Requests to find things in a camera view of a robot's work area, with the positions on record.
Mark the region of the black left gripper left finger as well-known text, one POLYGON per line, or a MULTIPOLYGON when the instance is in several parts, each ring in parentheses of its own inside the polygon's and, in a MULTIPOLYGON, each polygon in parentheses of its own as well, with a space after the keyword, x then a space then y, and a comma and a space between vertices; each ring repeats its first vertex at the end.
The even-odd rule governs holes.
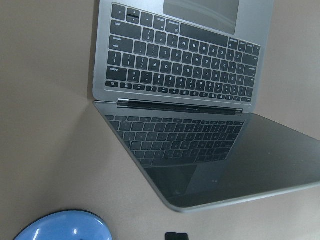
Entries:
POLYGON ((165 233, 165 240, 176 240, 177 233, 176 232, 166 232, 165 233))

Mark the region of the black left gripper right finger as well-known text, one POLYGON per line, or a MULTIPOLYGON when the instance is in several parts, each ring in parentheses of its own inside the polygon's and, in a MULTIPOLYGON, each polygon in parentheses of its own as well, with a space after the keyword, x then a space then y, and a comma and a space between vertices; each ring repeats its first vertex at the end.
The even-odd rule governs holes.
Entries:
POLYGON ((188 234, 183 232, 183 233, 177 233, 176 234, 176 240, 188 240, 188 234))

